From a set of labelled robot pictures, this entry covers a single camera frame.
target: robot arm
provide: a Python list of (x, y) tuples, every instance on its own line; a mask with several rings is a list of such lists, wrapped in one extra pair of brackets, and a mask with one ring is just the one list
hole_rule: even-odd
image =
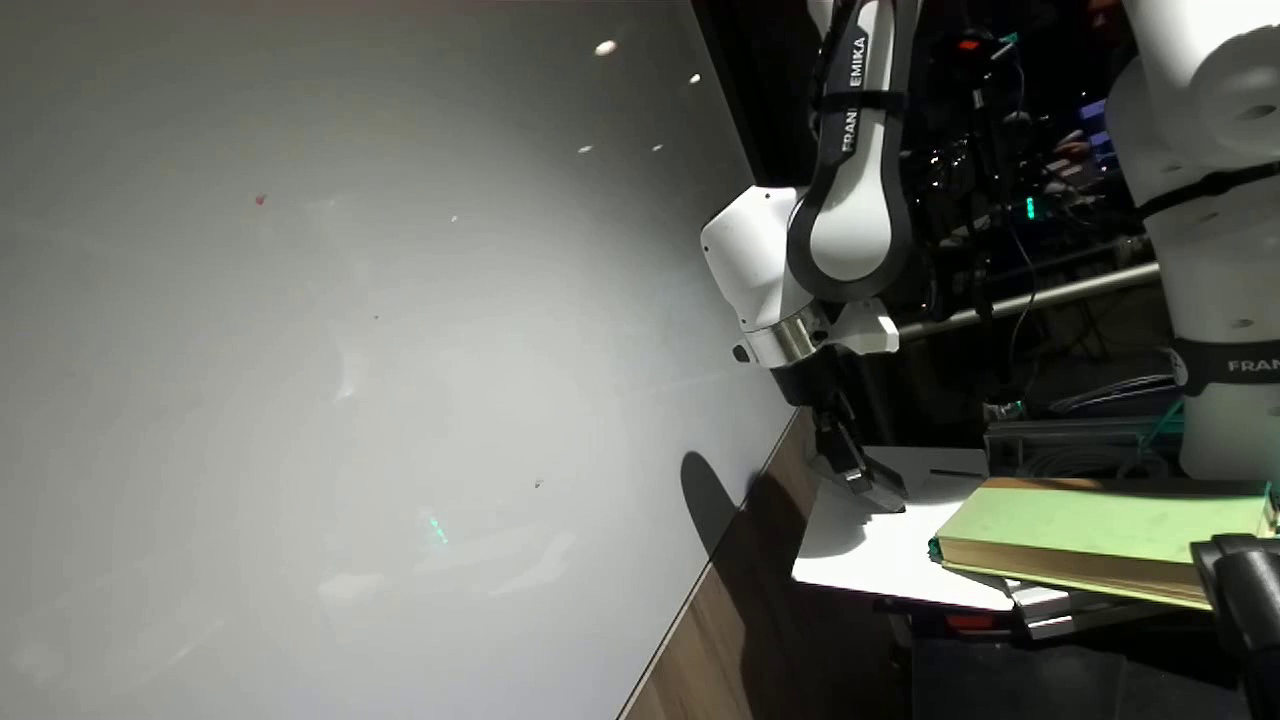
[(1280, 6), (1127, 0), (1109, 101), (1185, 367), (1185, 474), (1280, 474)]
[(826, 34), (815, 172), (808, 192), (747, 187), (702, 237), (736, 307), (739, 360), (794, 367), (822, 347), (895, 352), (882, 291), (913, 254), (902, 192), (913, 0), (808, 0)]

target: green folder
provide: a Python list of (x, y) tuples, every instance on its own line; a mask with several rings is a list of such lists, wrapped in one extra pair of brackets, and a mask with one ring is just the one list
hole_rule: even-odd
[(1219, 534), (1274, 537), (1265, 509), (1265, 486), (995, 476), (939, 528), (935, 551), (956, 574), (1209, 608), (1194, 545)]

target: white wall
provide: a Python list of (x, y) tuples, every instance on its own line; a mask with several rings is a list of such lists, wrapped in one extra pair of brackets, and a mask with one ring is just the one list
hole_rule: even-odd
[(683, 0), (5, 0), (0, 716), (613, 716), (679, 457), (785, 426), (690, 71)]

